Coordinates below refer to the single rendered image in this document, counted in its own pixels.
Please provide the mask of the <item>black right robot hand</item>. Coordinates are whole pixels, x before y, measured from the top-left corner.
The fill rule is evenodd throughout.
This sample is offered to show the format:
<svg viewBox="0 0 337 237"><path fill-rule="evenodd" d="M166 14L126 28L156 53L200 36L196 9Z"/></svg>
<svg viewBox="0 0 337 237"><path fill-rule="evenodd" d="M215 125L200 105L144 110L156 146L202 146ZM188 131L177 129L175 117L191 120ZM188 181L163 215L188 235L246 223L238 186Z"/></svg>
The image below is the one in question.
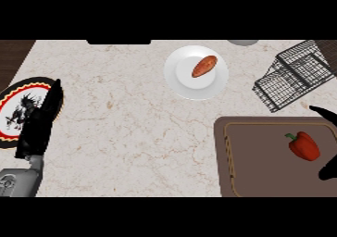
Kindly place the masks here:
<svg viewBox="0 0 337 237"><path fill-rule="evenodd" d="M320 106L311 106L309 109L315 111L337 127L337 114L334 112L331 112L325 108L321 108ZM337 178L337 155L328 161L327 165L320 171L320 179L323 181L327 181L334 178Z"/></svg>

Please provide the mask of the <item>round horse-print plate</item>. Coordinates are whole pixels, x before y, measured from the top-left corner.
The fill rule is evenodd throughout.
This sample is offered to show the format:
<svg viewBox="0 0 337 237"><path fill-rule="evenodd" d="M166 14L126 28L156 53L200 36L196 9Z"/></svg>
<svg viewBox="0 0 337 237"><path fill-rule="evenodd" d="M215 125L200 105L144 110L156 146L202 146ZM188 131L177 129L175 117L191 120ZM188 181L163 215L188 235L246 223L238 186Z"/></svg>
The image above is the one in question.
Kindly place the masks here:
<svg viewBox="0 0 337 237"><path fill-rule="evenodd" d="M42 106L56 81L48 77L28 78L0 93L0 149L17 146L26 120Z"/></svg>

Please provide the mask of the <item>orange sweet potato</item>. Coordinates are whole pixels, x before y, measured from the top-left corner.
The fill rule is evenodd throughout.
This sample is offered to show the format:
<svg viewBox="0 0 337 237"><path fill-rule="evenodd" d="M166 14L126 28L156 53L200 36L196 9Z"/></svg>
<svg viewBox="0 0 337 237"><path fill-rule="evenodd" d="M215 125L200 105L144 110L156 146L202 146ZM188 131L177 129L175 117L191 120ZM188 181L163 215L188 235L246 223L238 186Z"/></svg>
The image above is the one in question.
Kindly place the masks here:
<svg viewBox="0 0 337 237"><path fill-rule="evenodd" d="M213 70L216 62L218 62L216 56L206 56L197 63L197 66L193 71L193 77L197 78L205 74L208 74Z"/></svg>

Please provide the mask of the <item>grey round object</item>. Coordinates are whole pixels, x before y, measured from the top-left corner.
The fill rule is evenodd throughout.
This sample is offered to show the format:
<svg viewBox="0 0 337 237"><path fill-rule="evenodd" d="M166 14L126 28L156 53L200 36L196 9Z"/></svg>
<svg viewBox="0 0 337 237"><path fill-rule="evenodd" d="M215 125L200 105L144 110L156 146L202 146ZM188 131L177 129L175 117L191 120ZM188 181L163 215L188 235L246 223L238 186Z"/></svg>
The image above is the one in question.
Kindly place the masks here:
<svg viewBox="0 0 337 237"><path fill-rule="evenodd" d="M233 44L240 45L240 46L250 46L255 45L259 40L228 40Z"/></svg>

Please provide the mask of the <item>brown tray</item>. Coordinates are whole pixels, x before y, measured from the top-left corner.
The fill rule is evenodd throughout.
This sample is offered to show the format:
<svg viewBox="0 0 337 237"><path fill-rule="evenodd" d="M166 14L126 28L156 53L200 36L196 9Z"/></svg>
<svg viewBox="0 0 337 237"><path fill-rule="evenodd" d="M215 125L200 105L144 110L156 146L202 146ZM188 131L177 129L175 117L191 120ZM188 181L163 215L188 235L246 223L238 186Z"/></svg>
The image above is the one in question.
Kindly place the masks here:
<svg viewBox="0 0 337 237"><path fill-rule="evenodd" d="M306 132L321 156L290 150L289 134ZM237 197L337 197L337 178L320 170L337 155L337 127L320 117L222 117L215 124L221 194Z"/></svg>

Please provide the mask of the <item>red bell pepper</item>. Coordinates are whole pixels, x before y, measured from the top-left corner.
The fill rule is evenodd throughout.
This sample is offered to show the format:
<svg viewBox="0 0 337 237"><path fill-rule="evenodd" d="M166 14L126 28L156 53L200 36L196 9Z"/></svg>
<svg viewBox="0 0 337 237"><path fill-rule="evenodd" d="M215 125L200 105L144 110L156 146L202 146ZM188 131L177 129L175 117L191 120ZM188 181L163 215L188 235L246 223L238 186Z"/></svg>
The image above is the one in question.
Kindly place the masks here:
<svg viewBox="0 0 337 237"><path fill-rule="evenodd" d="M308 161L317 160L321 156L321 151L312 137L303 131L299 131L297 135L287 133L286 136L292 138L290 150L293 153Z"/></svg>

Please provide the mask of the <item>white plate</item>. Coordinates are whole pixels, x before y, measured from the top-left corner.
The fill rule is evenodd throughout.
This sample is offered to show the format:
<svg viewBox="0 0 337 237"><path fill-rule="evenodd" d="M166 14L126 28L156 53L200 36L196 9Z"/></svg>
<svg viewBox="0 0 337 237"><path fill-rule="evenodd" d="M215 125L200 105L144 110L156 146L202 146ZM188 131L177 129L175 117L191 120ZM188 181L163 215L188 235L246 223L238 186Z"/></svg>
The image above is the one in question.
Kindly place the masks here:
<svg viewBox="0 0 337 237"><path fill-rule="evenodd" d="M208 100L225 89L228 64L209 47L181 47L166 59L163 74L174 91L187 99Z"/></svg>

